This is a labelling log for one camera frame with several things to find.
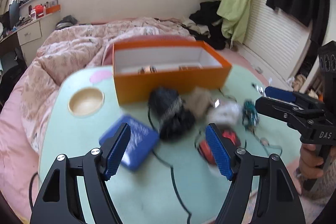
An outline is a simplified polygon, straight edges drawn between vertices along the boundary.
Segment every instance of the dresser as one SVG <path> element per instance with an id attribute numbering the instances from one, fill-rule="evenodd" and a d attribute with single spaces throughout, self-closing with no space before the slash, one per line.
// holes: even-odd
<path id="1" fill-rule="evenodd" d="M 0 56 L 19 46 L 26 65 L 29 66 L 36 57 L 37 49 L 55 30 L 60 20 L 60 11 L 57 11 L 18 28 L 0 41 Z"/>

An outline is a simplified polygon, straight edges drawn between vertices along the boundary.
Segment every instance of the pink sticker on table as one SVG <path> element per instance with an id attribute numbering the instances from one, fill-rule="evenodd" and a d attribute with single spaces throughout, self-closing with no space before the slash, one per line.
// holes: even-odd
<path id="1" fill-rule="evenodd" d="M 97 84 L 105 79 L 109 79 L 112 77 L 112 71 L 111 70 L 100 70 L 96 71 L 93 75 L 90 77 L 90 82 L 92 84 Z"/>

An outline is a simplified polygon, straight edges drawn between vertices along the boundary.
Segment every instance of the table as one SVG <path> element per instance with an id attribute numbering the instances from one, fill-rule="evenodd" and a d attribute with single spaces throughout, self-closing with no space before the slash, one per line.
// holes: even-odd
<path id="1" fill-rule="evenodd" d="M 57 155 L 64 153 L 68 157 L 81 156 L 92 148 L 99 147 L 99 137 L 122 113 L 130 113 L 150 126 L 146 102 L 122 107 L 118 105 L 111 71 L 111 66 L 84 69 L 71 75 L 62 84 L 42 148 L 39 166 L 41 181 L 46 177 Z M 106 79 L 91 83 L 90 77 L 97 73 L 107 74 Z M 252 88 L 251 83 L 262 86 L 251 72 L 234 65 L 222 91 L 226 95 L 234 96 L 239 104 L 243 104 L 245 99 L 255 101 L 260 94 Z M 76 91 L 87 86 L 94 86 L 103 91 L 105 103 L 92 116 L 76 118 L 68 112 L 68 101 Z M 222 98 L 218 90 L 213 90 L 211 93 L 214 98 Z M 157 126 L 157 121 L 153 118 L 152 120 Z M 162 164 L 152 154 L 136 172 L 131 172 L 123 166 L 119 167 L 117 174 L 106 185 L 124 224 L 185 224 L 187 219 L 192 224 L 201 224 L 217 216 L 230 182 L 219 174 L 217 168 L 210 168 L 194 148 L 194 140 L 199 131 L 203 132 L 205 126 L 206 121 L 200 121 L 179 141 L 160 142 L 155 147 L 156 154 L 172 165 L 173 170 Z M 246 140 L 246 149 L 251 154 L 268 156 L 261 144 L 250 132 L 246 132 L 241 124 L 234 129 L 242 143 Z M 267 138 L 270 144 L 282 146 L 281 158 L 285 164 L 299 155 L 300 134 L 288 128 L 284 122 L 260 116 L 256 135 L 259 138 Z M 177 199 L 172 183 L 172 173 L 180 198 L 191 216 Z M 82 177 L 78 178 L 78 185 L 85 221 L 88 224 L 94 224 Z M 257 187 L 256 178 L 252 189 Z"/>

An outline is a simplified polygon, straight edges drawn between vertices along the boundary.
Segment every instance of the beige bowl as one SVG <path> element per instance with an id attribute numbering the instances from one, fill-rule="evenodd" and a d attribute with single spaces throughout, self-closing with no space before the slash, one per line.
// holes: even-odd
<path id="1" fill-rule="evenodd" d="M 68 108 L 75 116 L 86 116 L 99 110 L 103 104 L 103 92 L 96 88 L 84 88 L 71 97 Z"/>

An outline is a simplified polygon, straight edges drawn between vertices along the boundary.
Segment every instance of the open cardboard box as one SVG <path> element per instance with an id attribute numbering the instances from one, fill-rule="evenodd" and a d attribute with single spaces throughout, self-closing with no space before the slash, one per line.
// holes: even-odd
<path id="1" fill-rule="evenodd" d="M 147 66 L 154 73 L 139 74 Z M 198 67 L 179 70 L 179 66 Z M 119 104 L 146 101 L 155 88 L 176 89 L 180 94 L 196 86 L 221 88 L 231 64 L 203 41 L 165 40 L 116 43 L 113 76 Z"/>

